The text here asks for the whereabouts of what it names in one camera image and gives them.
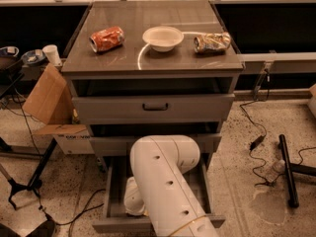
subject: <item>drawer handle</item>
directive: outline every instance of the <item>drawer handle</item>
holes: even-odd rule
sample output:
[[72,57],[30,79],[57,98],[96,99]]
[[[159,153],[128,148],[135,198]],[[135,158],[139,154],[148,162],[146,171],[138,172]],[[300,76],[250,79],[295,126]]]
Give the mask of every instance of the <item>drawer handle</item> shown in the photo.
[[142,109],[145,111],[167,111],[168,103],[166,104],[142,104]]

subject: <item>drawer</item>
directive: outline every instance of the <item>drawer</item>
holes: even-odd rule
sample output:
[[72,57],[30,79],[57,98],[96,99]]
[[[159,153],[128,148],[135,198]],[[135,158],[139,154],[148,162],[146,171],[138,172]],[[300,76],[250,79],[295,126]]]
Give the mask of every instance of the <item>drawer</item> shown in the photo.
[[73,98],[85,124],[226,120],[233,94]]
[[[203,154],[216,152],[221,139],[220,134],[192,134],[188,136],[197,143]],[[125,156],[129,154],[131,146],[138,138],[137,136],[92,137],[90,142],[98,157]]]
[[[103,217],[92,223],[97,232],[147,232],[148,236],[151,236],[150,233],[153,232],[153,228],[149,217],[133,217],[125,213],[123,197],[126,180],[130,176],[128,158],[112,157],[108,171]],[[198,165],[184,176],[214,227],[220,227],[225,221],[225,217],[215,215],[212,211],[210,188],[203,160],[201,159]]]

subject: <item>tripod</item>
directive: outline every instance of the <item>tripod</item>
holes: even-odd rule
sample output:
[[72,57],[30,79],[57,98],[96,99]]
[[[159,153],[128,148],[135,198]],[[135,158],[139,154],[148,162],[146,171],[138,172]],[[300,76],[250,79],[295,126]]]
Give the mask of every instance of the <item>tripod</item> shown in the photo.
[[[2,164],[0,163],[0,172],[4,175],[4,177],[7,179],[7,181],[9,182],[9,184],[11,185],[12,189],[10,192],[10,196],[9,196],[9,203],[15,208],[17,209],[16,204],[12,201],[12,197],[21,191],[33,191],[35,193],[35,195],[39,198],[40,194],[38,193],[37,189],[39,189],[42,185],[42,181],[40,179],[40,174],[43,171],[46,163],[48,162],[51,153],[53,152],[55,146],[56,146],[57,142],[56,140],[53,138],[50,142],[50,144],[48,145],[47,149],[45,150],[42,158],[39,161],[39,165],[37,166],[36,170],[34,171],[29,183],[25,186],[25,185],[21,185],[18,184],[10,175],[9,173],[5,170],[5,168],[2,166]],[[5,147],[6,150],[10,149],[10,146],[8,146],[7,144],[5,144],[6,146],[3,146],[3,144],[0,141],[0,147]]]

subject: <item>bowl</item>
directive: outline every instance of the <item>bowl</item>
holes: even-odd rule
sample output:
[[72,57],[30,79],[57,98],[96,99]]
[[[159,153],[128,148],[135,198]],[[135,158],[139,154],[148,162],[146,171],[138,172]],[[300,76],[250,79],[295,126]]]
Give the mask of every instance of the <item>bowl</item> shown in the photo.
[[15,46],[5,46],[0,48],[0,57],[13,56],[18,57],[19,49]]
[[148,29],[142,36],[142,39],[150,46],[160,52],[172,50],[184,39],[184,34],[172,27],[155,27]]
[[39,66],[46,61],[46,55],[41,49],[27,51],[22,55],[24,64],[29,66]]

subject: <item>white bowl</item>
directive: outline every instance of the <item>white bowl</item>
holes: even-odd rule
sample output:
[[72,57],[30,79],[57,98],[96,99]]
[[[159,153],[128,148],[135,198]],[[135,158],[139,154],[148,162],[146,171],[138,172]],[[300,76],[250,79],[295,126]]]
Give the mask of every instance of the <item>white bowl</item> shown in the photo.
[[184,39],[184,34],[176,28],[155,27],[148,29],[142,39],[150,46],[160,52],[172,50]]

